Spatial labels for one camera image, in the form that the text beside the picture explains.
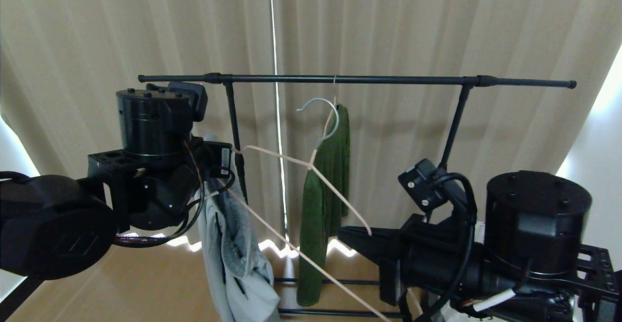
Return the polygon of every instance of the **white label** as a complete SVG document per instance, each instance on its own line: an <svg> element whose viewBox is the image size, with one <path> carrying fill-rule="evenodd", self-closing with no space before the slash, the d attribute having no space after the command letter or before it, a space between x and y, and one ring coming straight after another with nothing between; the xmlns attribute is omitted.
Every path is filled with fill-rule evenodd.
<svg viewBox="0 0 622 322"><path fill-rule="evenodd" d="M229 167L229 149L222 149L220 156L221 156L221 166L228 168ZM220 174L229 175L229 171L221 170Z"/></svg>

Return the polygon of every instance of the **green garment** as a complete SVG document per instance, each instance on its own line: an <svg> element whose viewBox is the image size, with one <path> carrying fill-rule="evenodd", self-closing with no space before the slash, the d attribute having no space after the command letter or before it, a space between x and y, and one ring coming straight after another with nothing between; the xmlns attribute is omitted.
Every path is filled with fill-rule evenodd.
<svg viewBox="0 0 622 322"><path fill-rule="evenodd" d="M349 192L349 116L348 109L337 106L339 126L333 136L322 141L315 156L315 167L346 198ZM327 132L335 127L335 118ZM302 192L300 251L324 268L328 238L336 236L348 207L329 189L314 171L307 172ZM297 302L311 306L320 300L324 275L305 260L298 265Z"/></svg>

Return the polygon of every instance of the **curtain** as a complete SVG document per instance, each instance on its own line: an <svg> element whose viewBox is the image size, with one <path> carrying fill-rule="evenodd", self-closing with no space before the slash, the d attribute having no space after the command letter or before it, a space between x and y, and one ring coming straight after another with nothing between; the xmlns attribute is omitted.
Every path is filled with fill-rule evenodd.
<svg viewBox="0 0 622 322"><path fill-rule="evenodd" d="M270 0L1 0L2 115L42 174L86 176L121 147L117 90L138 74L274 71ZM222 85L193 133L232 142ZM274 85L235 85L242 145L276 150ZM249 203L283 231L278 160L245 155ZM256 225L258 238L270 237ZM198 233L189 234L198 241Z"/></svg>
<svg viewBox="0 0 622 322"><path fill-rule="evenodd" d="M277 69L287 74L573 79L574 90L471 91L449 170L473 183L484 219L493 176L555 173L573 144L622 41L622 0L274 0ZM438 163L458 87L279 85L286 154L307 159L327 105L349 109L350 200L371 226L400 227L416 211L397 176L422 158ZM298 240L306 169L286 166L290 236ZM449 207L433 216L449 215ZM345 224L359 225L350 215Z"/></svg>

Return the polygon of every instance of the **brown floor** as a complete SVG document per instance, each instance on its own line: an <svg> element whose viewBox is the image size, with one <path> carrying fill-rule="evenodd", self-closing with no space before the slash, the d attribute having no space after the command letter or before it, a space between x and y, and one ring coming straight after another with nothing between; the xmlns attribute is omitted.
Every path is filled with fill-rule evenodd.
<svg viewBox="0 0 622 322"><path fill-rule="evenodd" d="M279 259L265 251L275 276L293 276L298 259ZM377 280L378 268L366 258L348 258L332 251L327 271L336 278ZM378 287L348 286L380 311L397 311L378 298ZM297 308L295 285L277 284L280 307ZM326 284L318 309L364 310L333 284ZM284 321L373 321L375 318L282 316ZM219 321L205 276L202 253L187 245L151 249L113 247L87 271L62 280L44 282L8 322L199 322Z"/></svg>

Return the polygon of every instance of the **clothing rack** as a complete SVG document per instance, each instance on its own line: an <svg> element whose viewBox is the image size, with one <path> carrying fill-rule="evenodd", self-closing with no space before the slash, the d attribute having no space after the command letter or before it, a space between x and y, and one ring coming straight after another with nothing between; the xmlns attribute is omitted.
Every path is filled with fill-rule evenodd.
<svg viewBox="0 0 622 322"><path fill-rule="evenodd" d="M445 149L439 167L447 169L449 153L453 147L453 142L458 132L458 125L462 119L462 113L466 105L468 95L474 87L489 87L495 85L511 86L542 86L542 87L566 87L573 89L577 86L576 81L553 81L546 79L514 79L496 78L493 76L473 76L473 77L409 77L409 76L253 76L208 73L198 76L138 76L138 81L145 82L204 82L213 85L224 85L227 93L229 106L229 118L233 131L233 145L237 150L240 146L240 131L238 130L238 116L235 107L235 96L233 93L233 83L333 83L333 84L380 84L380 85L460 85L460 98L456 107L449 135L445 143ZM244 156L235 154L236 171L242 194L246 201L246 178L244 173ZM274 278L275 282L298 282L297 278ZM342 284L348 285L380 285L377 281L365 280L339 280ZM324 284L331 284L332 281L324 280ZM398 302L399 313L383 312L388 318L402 319L403 322L413 320L406 301L407 294L402 296ZM292 315L327 315L327 316L354 316L354 317L376 317L370 311L348 311L338 309L278 309L279 313Z"/></svg>

